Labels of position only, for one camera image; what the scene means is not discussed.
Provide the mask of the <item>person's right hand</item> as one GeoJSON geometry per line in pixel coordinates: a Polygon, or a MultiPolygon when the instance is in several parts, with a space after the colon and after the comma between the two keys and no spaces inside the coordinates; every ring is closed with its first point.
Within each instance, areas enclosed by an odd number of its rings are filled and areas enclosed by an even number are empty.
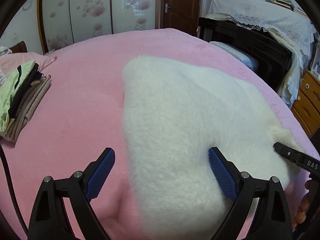
{"type": "Polygon", "coordinates": [[[298,208],[297,214],[292,220],[293,229],[295,229],[298,224],[302,224],[306,220],[306,212],[308,211],[310,206],[309,191],[310,191],[311,183],[313,183],[313,180],[308,180],[305,183],[305,188],[308,190],[308,193],[303,196],[300,202],[300,206],[298,208]]]}

